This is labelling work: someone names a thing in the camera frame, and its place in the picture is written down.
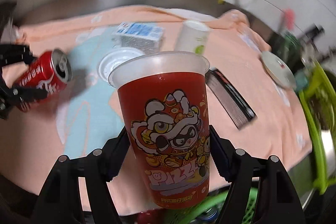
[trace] cup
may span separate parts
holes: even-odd
[[[186,20],[177,39],[174,50],[194,52],[202,55],[208,41],[210,28],[196,20]]]
[[[163,208],[194,206],[209,191],[208,69],[194,53],[159,52],[126,61],[109,76],[142,178]]]

